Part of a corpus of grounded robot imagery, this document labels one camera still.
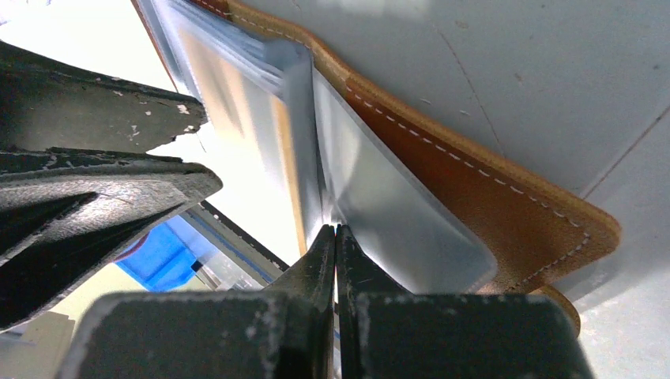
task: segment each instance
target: blue object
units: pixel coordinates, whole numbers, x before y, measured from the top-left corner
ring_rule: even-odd
[[[205,237],[175,216],[154,227],[137,251],[116,264],[147,290],[163,292],[193,278],[191,265],[211,249]]]

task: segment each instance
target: wallet flap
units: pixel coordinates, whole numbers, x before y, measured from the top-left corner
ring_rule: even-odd
[[[429,119],[342,62],[306,29],[237,0],[193,3],[240,28],[305,45],[314,65],[499,263],[481,292],[530,292],[612,252],[610,215]]]

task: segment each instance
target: white surface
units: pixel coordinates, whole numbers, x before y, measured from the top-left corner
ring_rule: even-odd
[[[493,126],[499,151],[612,212],[624,227],[622,248],[560,287],[577,300],[581,342],[599,377],[668,376],[670,126],[662,114],[670,104],[670,3],[261,2],[307,25],[396,96],[497,148]],[[167,80],[130,2],[67,4],[77,12],[41,22],[69,33],[14,41],[141,83]],[[403,36],[414,31],[427,38]],[[0,27],[0,38],[8,35]],[[433,52],[421,55],[422,46]]]

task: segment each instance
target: scratched black surface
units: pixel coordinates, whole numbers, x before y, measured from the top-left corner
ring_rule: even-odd
[[[0,149],[147,152],[205,122],[205,110],[193,97],[78,69],[0,41]]]

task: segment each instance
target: white stitching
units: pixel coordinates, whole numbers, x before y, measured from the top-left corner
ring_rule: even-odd
[[[553,261],[553,262],[550,263],[549,265],[546,265],[546,266],[540,268],[539,270],[535,271],[534,273],[530,274],[527,278],[523,279],[522,281],[517,282],[517,283],[516,283],[515,285],[513,285],[512,287],[509,287],[508,290],[513,290],[514,288],[519,287],[519,285],[520,285],[521,283],[528,283],[532,278],[534,278],[534,277],[538,276],[539,274],[541,274],[542,271],[547,270],[547,269],[549,269],[549,268],[552,268],[552,267],[554,267],[555,265],[557,265],[560,261],[565,261],[568,257],[572,257],[573,255],[575,255],[577,252],[579,252],[580,250],[582,250],[582,248],[583,248],[584,246],[586,246],[586,244],[589,243],[589,241],[591,240],[591,235],[590,235],[589,233],[586,233],[586,232],[585,232],[585,233],[584,233],[584,236],[585,236],[585,237],[584,237],[584,239],[582,240],[582,242],[581,242],[579,245],[577,245],[574,249],[572,249],[572,250],[570,250],[569,252],[565,253],[564,255],[562,255],[560,258],[556,259],[555,261]]]
[[[247,20],[246,18],[241,17],[241,16],[239,16],[239,15],[237,15],[237,14],[221,12],[221,11],[218,10],[216,7],[210,5],[209,3],[205,2],[204,0],[195,0],[195,1],[201,3],[201,4],[204,5],[204,6],[207,6],[208,8],[210,8],[211,10],[215,11],[215,12],[218,13],[218,14],[223,14],[223,15],[225,15],[225,16],[237,17],[237,18],[239,18],[240,20],[242,20],[242,21],[244,21],[244,22],[247,22],[247,23],[249,23],[249,24],[252,24],[252,25],[254,25],[254,26],[257,26],[257,24],[255,24],[254,22],[249,21],[249,20]],[[279,36],[285,36],[286,38],[289,38],[289,39],[291,39],[291,40],[294,40],[294,41],[296,41],[296,42],[298,42],[298,43],[301,43],[301,44],[305,45],[305,47],[307,47],[310,51],[312,50],[312,49],[311,49],[310,47],[308,47],[304,42],[302,42],[302,41],[300,41],[300,40],[298,40],[298,39],[296,39],[296,38],[294,38],[294,37],[292,37],[292,36],[290,36],[290,35],[288,35],[288,34],[284,34],[283,32],[280,32],[280,31],[277,31],[277,30],[274,30],[274,29],[271,29],[271,28],[264,28],[264,27],[262,27],[262,26],[260,26],[260,28],[262,28],[262,29],[264,29],[264,30],[267,30],[268,32],[273,32],[273,33],[275,33],[275,34],[277,34],[277,35],[279,35]],[[338,71],[338,70],[337,70],[337,67],[335,67],[335,66],[329,64],[329,63],[326,62],[326,61],[324,61],[324,63],[326,64],[326,66],[328,66],[328,67],[333,71],[333,73],[335,74],[336,77],[338,77],[342,82],[346,82],[346,80],[344,79],[344,77],[342,77],[341,75],[339,75],[339,74],[337,73],[337,71]],[[358,100],[361,100],[361,99],[362,99],[358,94],[356,94],[355,92],[353,92],[353,93],[354,93],[354,96],[355,96]],[[377,109],[377,108],[375,108],[375,110],[376,110],[379,114],[384,114],[383,112],[381,112],[381,111],[380,111],[379,109]],[[395,121],[396,121],[394,118],[390,117],[389,115],[386,115],[386,118],[387,118],[389,121],[391,121],[391,122],[395,122]],[[414,130],[408,129],[407,126],[404,126],[404,125],[402,125],[402,124],[399,123],[399,122],[396,122],[396,123],[397,123],[397,125],[400,126],[402,129],[406,129],[406,130],[408,130],[411,134],[413,134],[413,135],[415,135],[415,136],[419,136],[419,134],[418,134],[417,132],[415,132]],[[433,143],[432,141],[428,140],[427,138],[423,138],[423,140],[426,141],[427,143]],[[439,151],[441,151],[441,152],[447,152],[447,150],[445,150],[445,149],[442,148],[441,146],[438,146],[438,145],[435,144],[435,147],[436,147]],[[447,152],[447,153],[448,153],[452,158],[454,158],[455,160],[461,160],[461,158],[460,158],[459,156],[456,156],[456,155],[454,155],[454,154],[451,153],[451,152]],[[464,163],[466,166],[468,166],[468,167],[471,167],[471,166],[472,166],[472,164],[471,164],[470,162],[463,161],[463,163]],[[486,173],[486,172],[484,172],[484,171],[482,171],[482,170],[480,170],[480,169],[478,169],[478,171],[479,171],[483,176],[490,177],[490,175],[489,175],[488,173]],[[494,180],[495,182],[497,182],[498,184],[501,184],[501,185],[506,186],[506,183],[503,182],[502,180],[498,179],[498,178],[494,178],[493,180]],[[516,192],[516,193],[525,194],[523,191],[521,191],[521,190],[515,188],[514,186],[509,186],[509,187],[510,187],[511,190],[513,190],[513,191]],[[537,199],[536,199],[535,197],[532,197],[532,196],[530,196],[530,195],[528,195],[528,194],[526,194],[526,196],[527,196],[531,201],[533,201],[533,202],[537,202]],[[540,204],[542,205],[543,208],[549,208],[549,205],[546,204],[546,203],[540,203]],[[554,210],[554,209],[552,209],[552,211],[553,211],[554,214],[556,214],[559,218],[566,218],[565,215],[563,215],[562,213],[557,212],[557,211]],[[570,223],[570,225],[572,225],[573,227],[581,227],[578,223],[575,223],[573,220],[571,220],[571,219],[569,219],[569,218],[566,218],[566,220],[567,220],[568,223]],[[544,271],[544,270],[546,270],[547,268],[550,268],[550,267],[556,265],[559,261],[564,261],[564,260],[567,259],[568,257],[571,257],[572,255],[574,255],[575,253],[577,253],[579,250],[582,249],[583,246],[585,246],[587,243],[589,243],[589,240],[590,240],[590,237],[591,237],[591,236],[590,236],[588,233],[586,233],[586,232],[584,232],[584,236],[585,236],[585,238],[584,238],[584,240],[582,241],[582,243],[580,243],[579,245],[577,245],[577,246],[576,246],[574,249],[572,249],[570,252],[566,253],[565,255],[563,255],[562,257],[560,257],[559,259],[553,261],[551,264],[546,265],[546,266],[544,266],[543,268],[537,270],[536,272],[534,272],[533,274],[531,274],[531,275],[528,276],[527,278],[523,279],[521,282],[518,282],[518,283],[516,283],[515,285],[513,285],[512,287],[510,287],[510,289],[514,289],[515,287],[518,287],[519,284],[521,284],[521,283],[528,283],[529,280],[531,280],[533,277],[539,275],[542,271]]]
[[[512,190],[513,190],[514,192],[516,192],[516,193],[520,193],[520,194],[522,194],[522,195],[525,194],[525,192],[523,192],[522,190],[519,190],[519,189],[515,188],[514,186],[510,186],[510,189],[512,189]]]

